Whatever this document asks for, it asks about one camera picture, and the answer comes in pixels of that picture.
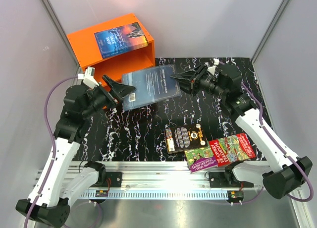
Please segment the grey-blue hardcover book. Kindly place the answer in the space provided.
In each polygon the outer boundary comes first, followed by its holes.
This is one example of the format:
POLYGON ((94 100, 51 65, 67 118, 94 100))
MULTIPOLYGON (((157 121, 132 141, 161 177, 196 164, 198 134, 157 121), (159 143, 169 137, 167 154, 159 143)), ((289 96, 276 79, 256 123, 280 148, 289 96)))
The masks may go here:
POLYGON ((136 88, 123 101, 123 110, 130 111, 181 95, 179 83, 171 76, 174 64, 150 67, 122 76, 122 84, 136 88))

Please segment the blue Jane Eyre book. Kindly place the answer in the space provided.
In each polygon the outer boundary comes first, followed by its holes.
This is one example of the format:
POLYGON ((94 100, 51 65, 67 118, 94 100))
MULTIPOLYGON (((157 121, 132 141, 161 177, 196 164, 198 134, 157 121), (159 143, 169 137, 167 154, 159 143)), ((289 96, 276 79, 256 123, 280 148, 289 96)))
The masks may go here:
POLYGON ((94 33, 103 59, 137 50, 148 45, 138 22, 94 33))

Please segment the black paperback book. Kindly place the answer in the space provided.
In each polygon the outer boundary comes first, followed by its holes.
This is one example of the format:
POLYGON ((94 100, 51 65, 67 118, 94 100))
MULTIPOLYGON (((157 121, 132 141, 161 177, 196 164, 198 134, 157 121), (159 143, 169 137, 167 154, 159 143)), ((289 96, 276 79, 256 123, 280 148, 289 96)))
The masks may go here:
POLYGON ((169 154, 205 148, 208 143, 200 123, 166 128, 164 135, 169 154))

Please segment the purple 117-storey treehouse book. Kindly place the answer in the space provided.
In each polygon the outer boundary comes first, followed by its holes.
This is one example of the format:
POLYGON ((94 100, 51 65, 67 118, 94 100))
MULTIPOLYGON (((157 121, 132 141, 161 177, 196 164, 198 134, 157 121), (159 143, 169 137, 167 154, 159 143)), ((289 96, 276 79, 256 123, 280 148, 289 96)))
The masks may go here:
POLYGON ((210 148, 199 148, 185 151, 190 173, 218 167, 218 162, 210 148))

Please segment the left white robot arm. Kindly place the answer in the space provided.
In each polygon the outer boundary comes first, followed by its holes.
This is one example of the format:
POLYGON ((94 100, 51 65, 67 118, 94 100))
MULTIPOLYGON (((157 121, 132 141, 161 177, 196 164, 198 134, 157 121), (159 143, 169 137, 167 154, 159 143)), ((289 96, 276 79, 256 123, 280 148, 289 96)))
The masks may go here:
POLYGON ((86 189, 93 185, 101 187, 105 183, 111 184, 105 166, 88 161, 71 182, 62 185, 70 163, 88 132, 92 116, 102 109, 116 108, 136 88, 115 82, 106 75, 103 80, 109 86, 109 91, 93 76, 78 74, 77 78, 82 82, 66 89, 64 105, 54 130, 50 127, 48 117, 44 116, 52 148, 32 192, 26 199, 18 200, 15 207, 25 217, 25 228, 29 221, 53 228, 62 227, 71 207, 86 189))

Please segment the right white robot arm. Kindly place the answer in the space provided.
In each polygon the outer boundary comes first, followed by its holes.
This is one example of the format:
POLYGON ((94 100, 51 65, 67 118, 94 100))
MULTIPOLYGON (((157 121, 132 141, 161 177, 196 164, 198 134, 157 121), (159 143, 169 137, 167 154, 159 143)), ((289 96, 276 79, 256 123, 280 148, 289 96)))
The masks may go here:
POLYGON ((199 65, 193 70, 173 74, 180 89, 192 96, 200 91, 220 99, 222 111, 248 135, 264 154, 266 166, 233 162, 225 167, 224 181, 230 187, 248 182, 264 188, 273 198, 288 196, 298 202, 314 197, 308 175, 313 166, 307 157, 299 157, 263 119, 263 107, 244 85, 237 66, 231 64, 199 65))

